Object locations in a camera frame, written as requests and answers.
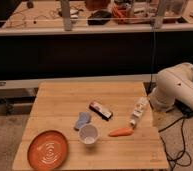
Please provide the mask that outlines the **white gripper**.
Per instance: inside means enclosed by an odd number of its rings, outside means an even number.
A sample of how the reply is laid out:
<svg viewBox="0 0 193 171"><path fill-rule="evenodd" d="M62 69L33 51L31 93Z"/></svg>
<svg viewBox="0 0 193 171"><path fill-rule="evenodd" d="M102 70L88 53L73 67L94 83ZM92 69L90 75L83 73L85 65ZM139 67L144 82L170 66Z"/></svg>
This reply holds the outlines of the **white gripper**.
<svg viewBox="0 0 193 171"><path fill-rule="evenodd" d="M131 114L130 124L132 127L136 127L140 119L142 118L145 110L147 109L148 99L146 97L141 97Z"/></svg>

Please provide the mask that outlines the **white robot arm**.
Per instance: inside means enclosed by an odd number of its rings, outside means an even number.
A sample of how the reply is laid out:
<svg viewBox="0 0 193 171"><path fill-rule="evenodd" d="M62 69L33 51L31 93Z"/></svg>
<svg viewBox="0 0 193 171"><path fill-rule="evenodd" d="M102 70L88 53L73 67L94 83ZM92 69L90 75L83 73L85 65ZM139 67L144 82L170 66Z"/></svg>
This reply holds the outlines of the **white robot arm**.
<svg viewBox="0 0 193 171"><path fill-rule="evenodd" d="M156 111L167 112L178 100L193 110L193 64L189 62L160 70L149 101Z"/></svg>

